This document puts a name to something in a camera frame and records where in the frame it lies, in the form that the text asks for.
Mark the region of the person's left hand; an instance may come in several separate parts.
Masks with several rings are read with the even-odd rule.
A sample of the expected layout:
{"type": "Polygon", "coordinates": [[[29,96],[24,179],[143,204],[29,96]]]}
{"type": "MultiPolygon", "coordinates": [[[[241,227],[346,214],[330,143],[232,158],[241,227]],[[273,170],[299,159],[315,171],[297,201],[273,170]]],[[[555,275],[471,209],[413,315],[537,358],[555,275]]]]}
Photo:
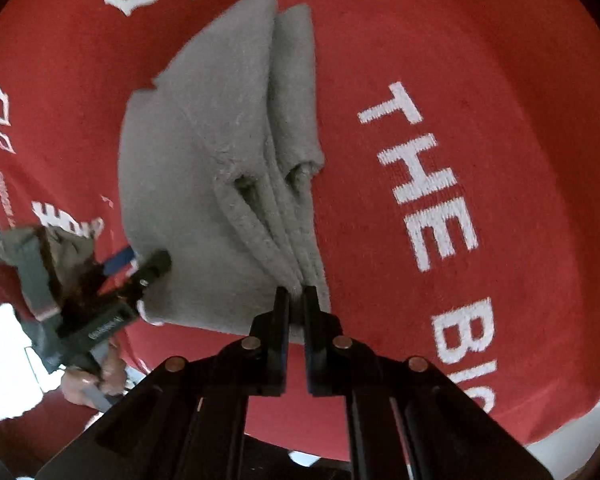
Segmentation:
{"type": "Polygon", "coordinates": [[[124,393],[126,378],[119,345],[110,339],[99,371],[92,374],[80,368],[68,368],[61,378],[60,391],[72,404],[104,412],[112,405],[112,398],[124,393]]]}

